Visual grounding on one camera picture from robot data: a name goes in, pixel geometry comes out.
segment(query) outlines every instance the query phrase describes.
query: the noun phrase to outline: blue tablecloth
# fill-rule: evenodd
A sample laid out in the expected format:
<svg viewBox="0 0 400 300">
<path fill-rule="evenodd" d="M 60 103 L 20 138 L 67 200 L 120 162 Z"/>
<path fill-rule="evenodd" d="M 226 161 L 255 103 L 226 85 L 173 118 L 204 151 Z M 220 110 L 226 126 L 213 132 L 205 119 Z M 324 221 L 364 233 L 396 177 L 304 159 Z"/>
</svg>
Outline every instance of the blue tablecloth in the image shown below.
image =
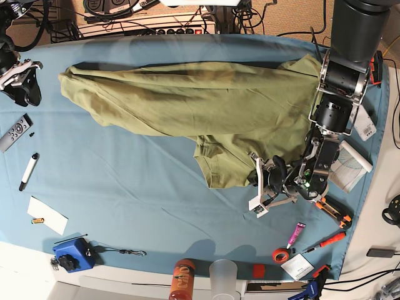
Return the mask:
<svg viewBox="0 0 400 300">
<path fill-rule="evenodd" d="M 193 159 L 194 142 L 184 137 L 138 136 L 111 126 L 101 127 L 88 112 L 60 94 L 57 76 L 73 64 L 95 63 L 100 69 L 131 69 L 149 64 L 192 61 L 236 61 L 274 67 L 315 54 L 314 45 L 271 36 L 143 36 L 70 42 L 37 47 L 25 58 L 41 61 L 37 77 L 42 91 L 38 107 L 19 107 L 1 95 L 0 133 L 24 113 L 34 125 L 5 154 L 0 155 L 0 240 L 51 253 L 53 243 L 88 233 L 88 240 L 120 249 L 147 251 L 147 256 L 117 252 L 101 255 L 108 266 L 171 273 L 181 258 L 243 262 L 238 278 L 251 279 L 251 264 L 267 264 L 266 279 L 290 279 L 272 262 L 296 223 L 307 228 L 296 241 L 300 251 L 330 236 L 338 226 L 324 213 L 300 199 L 275 207 L 257 219 L 248 211 L 255 187 L 207 188 Z M 376 164 L 388 110 L 388 72 L 382 88 L 370 87 L 365 98 L 373 110 L 377 133 L 362 142 L 357 133 L 347 139 Z M 39 162 L 24 192 L 18 187 L 31 155 Z M 347 237 L 306 255 L 318 268 L 332 266 L 338 278 L 356 227 L 373 172 L 347 195 L 333 184 L 330 193 L 354 210 Z M 26 213 L 34 196 L 69 218 L 63 237 L 46 226 L 32 225 Z M 206 275 L 199 263 L 198 274 Z"/>
</svg>

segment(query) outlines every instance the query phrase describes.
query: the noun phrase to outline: orange bottle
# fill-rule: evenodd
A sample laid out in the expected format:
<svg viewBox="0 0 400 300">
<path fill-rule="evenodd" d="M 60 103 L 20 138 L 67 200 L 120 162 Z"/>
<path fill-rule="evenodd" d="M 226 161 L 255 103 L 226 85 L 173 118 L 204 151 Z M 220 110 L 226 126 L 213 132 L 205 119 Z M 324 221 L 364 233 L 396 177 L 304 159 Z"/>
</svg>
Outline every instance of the orange bottle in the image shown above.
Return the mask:
<svg viewBox="0 0 400 300">
<path fill-rule="evenodd" d="M 181 259 L 175 264 L 169 300 L 192 300 L 194 284 L 194 264 Z"/>
</svg>

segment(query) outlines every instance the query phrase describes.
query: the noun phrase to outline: red screwdriver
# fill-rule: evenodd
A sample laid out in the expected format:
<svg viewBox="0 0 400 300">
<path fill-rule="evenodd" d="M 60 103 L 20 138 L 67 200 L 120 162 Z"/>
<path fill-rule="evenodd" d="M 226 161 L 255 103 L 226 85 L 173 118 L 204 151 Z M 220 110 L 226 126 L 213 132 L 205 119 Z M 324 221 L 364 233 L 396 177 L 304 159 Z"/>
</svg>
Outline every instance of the red screwdriver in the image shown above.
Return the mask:
<svg viewBox="0 0 400 300">
<path fill-rule="evenodd" d="M 325 247 L 327 245 L 333 244 L 335 242 L 340 241 L 341 239 L 344 239 L 345 237 L 346 237 L 346 233 L 345 232 L 340 232 L 337 235 L 331 237 L 330 239 L 327 239 L 326 241 L 320 242 L 317 246 L 308 248 L 307 250 L 303 251 L 301 254 L 308 253 L 308 252 L 314 251 L 315 249 L 322 248 L 322 247 Z"/>
</svg>

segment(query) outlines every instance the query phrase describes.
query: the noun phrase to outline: white paper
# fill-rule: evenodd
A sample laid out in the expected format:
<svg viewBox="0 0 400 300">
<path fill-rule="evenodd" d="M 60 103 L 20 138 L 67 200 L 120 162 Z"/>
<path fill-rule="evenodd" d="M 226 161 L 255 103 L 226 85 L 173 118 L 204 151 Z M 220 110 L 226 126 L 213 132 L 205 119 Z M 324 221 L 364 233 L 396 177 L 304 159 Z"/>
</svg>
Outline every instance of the white paper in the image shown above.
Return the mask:
<svg viewBox="0 0 400 300">
<path fill-rule="evenodd" d="M 314 269 L 314 267 L 301 254 L 294 256 L 292 259 L 281 265 L 281 267 L 294 280 L 300 280 Z"/>
<path fill-rule="evenodd" d="M 359 180 L 373 167 L 346 141 L 343 141 L 339 148 L 340 154 L 331 166 L 329 180 L 349 194 Z"/>
<path fill-rule="evenodd" d="M 45 205 L 42 201 L 31 197 L 27 213 L 35 219 L 43 218 L 44 225 L 63 235 L 68 219 L 53 208 Z"/>
</svg>

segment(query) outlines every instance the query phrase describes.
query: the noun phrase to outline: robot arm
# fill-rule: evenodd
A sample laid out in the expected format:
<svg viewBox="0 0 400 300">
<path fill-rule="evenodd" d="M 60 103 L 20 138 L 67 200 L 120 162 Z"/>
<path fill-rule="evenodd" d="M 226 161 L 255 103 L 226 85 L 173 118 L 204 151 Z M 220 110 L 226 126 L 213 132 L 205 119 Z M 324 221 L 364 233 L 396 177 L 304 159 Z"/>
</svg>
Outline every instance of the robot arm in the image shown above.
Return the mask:
<svg viewBox="0 0 400 300">
<path fill-rule="evenodd" d="M 19 53 L 32 49 L 40 40 L 48 20 L 48 2 L 43 1 L 44 17 L 36 39 L 27 47 L 15 46 L 6 30 L 15 19 L 26 14 L 35 0 L 0 0 L 0 91 L 20 106 L 41 102 L 41 92 L 36 80 L 38 61 L 19 60 Z"/>
<path fill-rule="evenodd" d="M 335 0 L 331 48 L 322 63 L 319 86 L 309 113 L 312 122 L 306 137 L 306 148 L 299 160 L 282 167 L 267 161 L 262 167 L 264 194 L 270 199 L 250 201 L 249 209 L 262 216 L 280 193 L 300 194 L 318 203 L 328 191 L 328 175 L 339 149 L 339 135 L 350 135 L 348 127 L 352 110 L 357 117 L 370 75 L 369 63 L 390 15 L 390 8 L 400 0 Z M 252 173 L 249 180 L 258 183 Z"/>
</svg>

